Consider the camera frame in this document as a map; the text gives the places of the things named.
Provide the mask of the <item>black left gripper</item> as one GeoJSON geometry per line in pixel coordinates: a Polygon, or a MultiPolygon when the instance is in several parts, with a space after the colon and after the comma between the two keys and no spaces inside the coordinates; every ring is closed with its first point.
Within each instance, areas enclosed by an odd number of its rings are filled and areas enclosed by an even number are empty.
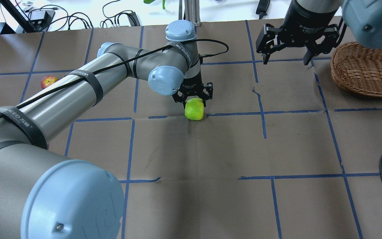
{"type": "Polygon", "coordinates": [[[201,77],[186,78],[172,98],[186,107],[187,98],[192,96],[202,99],[203,106],[206,107],[206,102],[213,98],[213,83],[204,84],[201,77]]]}

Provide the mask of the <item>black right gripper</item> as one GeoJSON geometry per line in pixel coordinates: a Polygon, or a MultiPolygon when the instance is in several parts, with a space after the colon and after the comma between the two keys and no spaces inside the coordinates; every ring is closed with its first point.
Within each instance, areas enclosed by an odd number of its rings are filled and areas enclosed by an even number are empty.
{"type": "Polygon", "coordinates": [[[256,40],[263,64],[286,47],[307,48],[303,65],[320,53],[330,53],[341,42],[341,25],[330,24],[340,6],[339,0],[292,0],[282,26],[266,23],[256,40]]]}

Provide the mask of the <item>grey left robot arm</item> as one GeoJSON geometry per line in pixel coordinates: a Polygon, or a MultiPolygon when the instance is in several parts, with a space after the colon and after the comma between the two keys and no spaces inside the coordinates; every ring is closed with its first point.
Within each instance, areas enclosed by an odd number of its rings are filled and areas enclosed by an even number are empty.
{"type": "Polygon", "coordinates": [[[164,47],[101,45],[97,57],[17,106],[0,107],[0,239],[115,239],[124,194],[118,178],[91,162],[48,150],[49,142],[127,77],[184,103],[209,100],[195,26],[176,20],[164,47]]]}

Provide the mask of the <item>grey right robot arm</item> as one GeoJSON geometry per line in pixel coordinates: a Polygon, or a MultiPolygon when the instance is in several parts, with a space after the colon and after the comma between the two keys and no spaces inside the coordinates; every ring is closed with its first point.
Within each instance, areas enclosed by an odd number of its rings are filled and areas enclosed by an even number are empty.
{"type": "Polygon", "coordinates": [[[304,64],[305,47],[274,53],[268,64],[257,51],[257,38],[267,23],[282,19],[202,23],[201,38],[229,45],[229,52],[207,58],[203,79],[214,82],[208,110],[293,113],[382,110],[382,0],[292,0],[314,10],[313,23],[334,25],[333,7],[342,3],[347,26],[341,44],[304,64]]]}

